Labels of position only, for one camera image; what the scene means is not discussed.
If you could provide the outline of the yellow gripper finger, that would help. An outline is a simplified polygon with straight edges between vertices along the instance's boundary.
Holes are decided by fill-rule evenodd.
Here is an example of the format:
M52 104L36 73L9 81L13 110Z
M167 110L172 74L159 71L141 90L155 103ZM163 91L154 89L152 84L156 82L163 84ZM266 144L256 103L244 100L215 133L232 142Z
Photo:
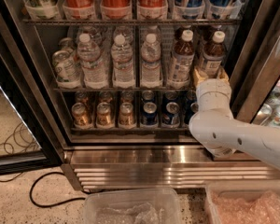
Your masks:
M222 66L220 66L218 69L217 78L225 82L229 81L229 76L227 75L225 69Z
M193 70L193 83L195 87L198 87L200 83L206 81L208 79L208 75L201 71L197 66L194 67Z

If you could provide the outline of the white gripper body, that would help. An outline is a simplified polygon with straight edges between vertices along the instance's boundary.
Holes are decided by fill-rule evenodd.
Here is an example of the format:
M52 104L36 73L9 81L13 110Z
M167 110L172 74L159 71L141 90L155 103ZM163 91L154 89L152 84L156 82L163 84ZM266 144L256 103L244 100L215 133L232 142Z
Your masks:
M196 89L199 111L215 110L232 118L231 86L221 79L207 79Z

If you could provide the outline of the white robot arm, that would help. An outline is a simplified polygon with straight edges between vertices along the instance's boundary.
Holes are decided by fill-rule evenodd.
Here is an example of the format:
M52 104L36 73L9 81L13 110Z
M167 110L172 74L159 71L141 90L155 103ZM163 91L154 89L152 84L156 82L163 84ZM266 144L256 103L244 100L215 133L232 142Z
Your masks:
M280 170L280 129L245 123L230 109L231 85L224 69L217 78L195 68L198 111L189 120L192 136L212 155L229 157L242 151Z

